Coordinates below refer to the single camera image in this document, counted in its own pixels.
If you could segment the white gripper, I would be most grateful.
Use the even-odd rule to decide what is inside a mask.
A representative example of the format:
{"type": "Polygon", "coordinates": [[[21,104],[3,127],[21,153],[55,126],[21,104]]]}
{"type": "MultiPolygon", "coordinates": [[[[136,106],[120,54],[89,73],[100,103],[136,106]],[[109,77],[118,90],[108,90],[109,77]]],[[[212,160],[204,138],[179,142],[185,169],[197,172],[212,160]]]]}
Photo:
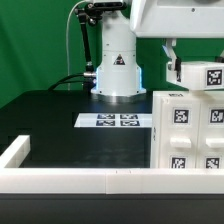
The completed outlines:
{"type": "MultiPolygon", "coordinates": [[[[180,82],[175,38],[224,38],[224,0],[132,0],[130,27],[141,38],[167,38],[167,79],[180,82]]],[[[224,57],[215,61],[224,63],[224,57]]]]}

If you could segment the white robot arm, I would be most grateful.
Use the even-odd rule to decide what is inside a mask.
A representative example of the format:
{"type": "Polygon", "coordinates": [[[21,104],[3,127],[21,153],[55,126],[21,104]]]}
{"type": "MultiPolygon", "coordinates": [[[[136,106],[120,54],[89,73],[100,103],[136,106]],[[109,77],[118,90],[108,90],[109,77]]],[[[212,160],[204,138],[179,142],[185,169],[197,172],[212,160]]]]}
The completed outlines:
{"type": "Polygon", "coordinates": [[[136,63],[138,38],[164,38],[166,80],[189,90],[224,87],[224,65],[183,62],[180,38],[224,38],[224,0],[85,0],[87,14],[102,17],[102,62],[91,93],[115,101],[146,93],[136,63]]]}

